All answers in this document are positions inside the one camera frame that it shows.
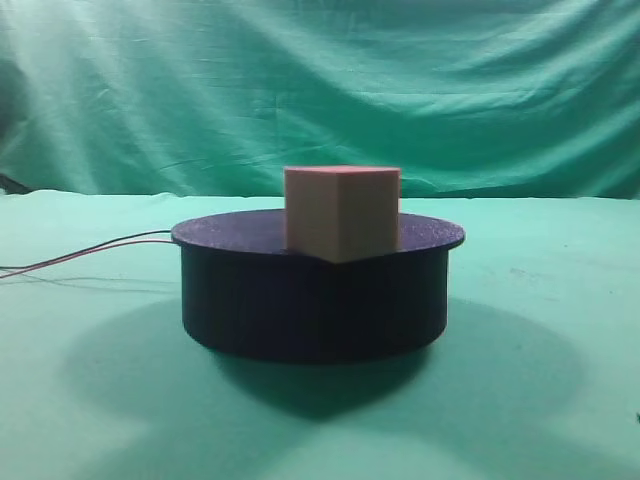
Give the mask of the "pink cube-shaped block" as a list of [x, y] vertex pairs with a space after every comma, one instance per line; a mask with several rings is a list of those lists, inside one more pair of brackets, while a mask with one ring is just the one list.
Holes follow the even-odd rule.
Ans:
[[286, 248], [331, 263], [395, 252], [400, 180], [393, 167], [285, 168]]

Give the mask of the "green cloth backdrop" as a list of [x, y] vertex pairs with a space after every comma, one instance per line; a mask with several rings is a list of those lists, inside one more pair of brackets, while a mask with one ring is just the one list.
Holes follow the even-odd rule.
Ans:
[[639, 195], [635, 1], [5, 1], [1, 172], [30, 190]]

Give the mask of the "dark round turntable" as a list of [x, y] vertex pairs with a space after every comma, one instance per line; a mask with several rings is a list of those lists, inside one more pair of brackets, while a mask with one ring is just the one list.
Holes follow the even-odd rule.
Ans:
[[402, 214], [400, 247], [334, 264], [288, 251], [280, 209], [175, 225], [182, 323], [224, 354], [288, 364], [373, 361], [419, 350], [447, 325], [452, 222]]

